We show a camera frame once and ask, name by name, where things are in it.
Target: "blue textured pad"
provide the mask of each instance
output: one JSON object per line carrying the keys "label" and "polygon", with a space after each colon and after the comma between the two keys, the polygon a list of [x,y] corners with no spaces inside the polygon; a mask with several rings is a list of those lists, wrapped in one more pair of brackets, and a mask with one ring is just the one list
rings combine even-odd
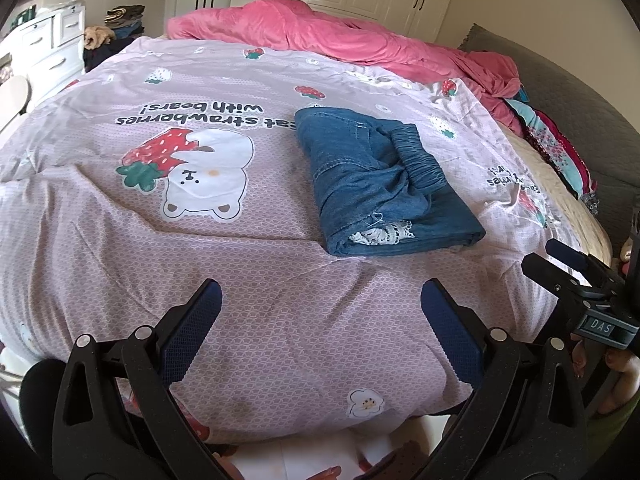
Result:
{"label": "blue textured pad", "polygon": [[568,265],[574,270],[581,272],[587,269],[587,260],[584,254],[566,246],[562,242],[552,238],[546,245],[546,254],[553,256],[556,260]]}
{"label": "blue textured pad", "polygon": [[181,381],[222,309],[222,290],[211,280],[162,347],[160,380],[166,388]]}
{"label": "blue textured pad", "polygon": [[436,282],[429,280],[422,287],[420,302],[422,312],[433,328],[458,379],[471,384],[474,389],[479,388],[484,376],[482,351],[458,317],[454,301],[438,288]]}

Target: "green clothing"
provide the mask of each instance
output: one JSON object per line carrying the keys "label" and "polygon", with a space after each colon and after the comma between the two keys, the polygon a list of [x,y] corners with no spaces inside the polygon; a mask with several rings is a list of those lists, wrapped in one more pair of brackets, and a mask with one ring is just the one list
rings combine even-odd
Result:
{"label": "green clothing", "polygon": [[591,464],[596,462],[613,444],[639,401],[640,390],[622,408],[609,413],[609,415],[596,415],[587,421],[587,452]]}

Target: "drawer handle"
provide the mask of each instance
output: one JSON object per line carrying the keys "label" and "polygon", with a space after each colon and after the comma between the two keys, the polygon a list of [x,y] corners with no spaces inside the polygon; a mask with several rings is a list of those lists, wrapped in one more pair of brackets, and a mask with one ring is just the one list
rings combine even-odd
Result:
{"label": "drawer handle", "polygon": [[53,70],[55,67],[62,65],[64,62],[66,61],[66,57],[63,57],[59,62],[57,62],[55,65],[51,65],[49,67],[49,70]]}

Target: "pink blanket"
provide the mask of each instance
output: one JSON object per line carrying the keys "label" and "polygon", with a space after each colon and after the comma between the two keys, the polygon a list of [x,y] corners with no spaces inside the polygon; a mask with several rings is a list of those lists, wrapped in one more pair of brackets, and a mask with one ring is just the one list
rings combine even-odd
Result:
{"label": "pink blanket", "polygon": [[244,7],[199,9],[167,23],[172,40],[220,40],[274,50],[315,52],[340,61],[378,65],[423,84],[461,78],[494,119],[522,135],[513,111],[501,100],[520,89],[513,59],[399,36],[366,20],[336,18],[300,0],[256,0]]}

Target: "white lace trim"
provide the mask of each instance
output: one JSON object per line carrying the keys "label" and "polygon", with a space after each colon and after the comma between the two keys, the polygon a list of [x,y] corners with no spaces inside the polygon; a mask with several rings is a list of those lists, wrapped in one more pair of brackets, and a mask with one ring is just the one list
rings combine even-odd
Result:
{"label": "white lace trim", "polygon": [[361,245],[396,245],[400,240],[415,238],[411,232],[413,224],[407,220],[391,222],[382,228],[369,229],[349,237],[355,244]]}

